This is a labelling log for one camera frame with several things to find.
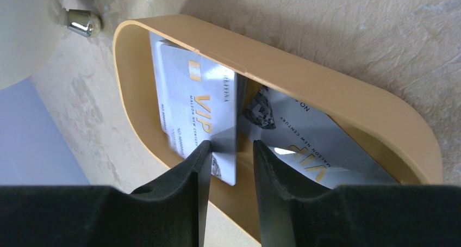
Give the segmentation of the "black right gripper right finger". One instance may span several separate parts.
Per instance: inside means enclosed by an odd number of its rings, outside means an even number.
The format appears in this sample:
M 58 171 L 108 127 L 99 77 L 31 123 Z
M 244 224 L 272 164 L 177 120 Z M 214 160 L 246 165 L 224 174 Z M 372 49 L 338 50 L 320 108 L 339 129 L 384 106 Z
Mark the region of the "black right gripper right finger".
M 328 189 L 253 143 L 262 246 L 460 246 L 457 186 Z

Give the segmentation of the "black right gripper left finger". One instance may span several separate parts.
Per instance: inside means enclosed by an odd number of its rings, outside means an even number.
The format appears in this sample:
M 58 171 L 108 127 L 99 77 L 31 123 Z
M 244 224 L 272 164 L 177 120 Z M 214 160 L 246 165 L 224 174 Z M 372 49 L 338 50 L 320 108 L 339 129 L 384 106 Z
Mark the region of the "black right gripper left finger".
M 2 186 L 1 246 L 203 246 L 211 142 L 124 193 L 111 186 Z

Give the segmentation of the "orange oval tray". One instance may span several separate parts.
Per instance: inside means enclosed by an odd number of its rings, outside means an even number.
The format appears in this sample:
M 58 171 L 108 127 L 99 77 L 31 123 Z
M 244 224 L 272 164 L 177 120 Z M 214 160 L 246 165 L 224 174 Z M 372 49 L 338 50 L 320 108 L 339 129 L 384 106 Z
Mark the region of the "orange oval tray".
M 129 122 L 149 152 L 171 168 L 180 158 L 166 147 L 154 107 L 154 74 L 148 34 L 157 33 L 248 77 L 310 102 L 357 138 L 401 182 L 399 186 L 442 186 L 441 153 L 422 116 L 399 97 L 358 79 L 307 61 L 188 15 L 166 15 L 122 22 L 113 39 L 119 91 Z M 238 184 L 211 181 L 211 202 L 261 242 L 254 179 L 253 146 L 244 143 Z

